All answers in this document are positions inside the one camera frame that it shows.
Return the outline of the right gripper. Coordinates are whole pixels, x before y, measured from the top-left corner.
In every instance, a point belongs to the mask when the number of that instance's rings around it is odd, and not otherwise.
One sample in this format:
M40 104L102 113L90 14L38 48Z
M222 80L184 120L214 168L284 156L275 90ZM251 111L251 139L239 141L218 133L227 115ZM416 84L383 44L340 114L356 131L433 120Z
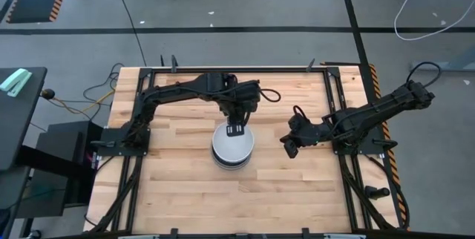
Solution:
M293 116L289 122L290 132L280 138L284 143L284 149L290 159L298 154L298 146L317 145L320 141L327 141L329 126L325 123L312 124L303 116Z

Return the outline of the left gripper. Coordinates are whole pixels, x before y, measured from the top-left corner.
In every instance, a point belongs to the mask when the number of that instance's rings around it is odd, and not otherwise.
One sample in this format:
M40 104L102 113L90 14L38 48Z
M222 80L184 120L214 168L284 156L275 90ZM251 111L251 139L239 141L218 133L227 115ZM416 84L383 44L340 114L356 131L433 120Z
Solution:
M258 82L243 82L223 94L222 112L227 116L228 137L244 134L244 127L252 112L256 112L261 100Z

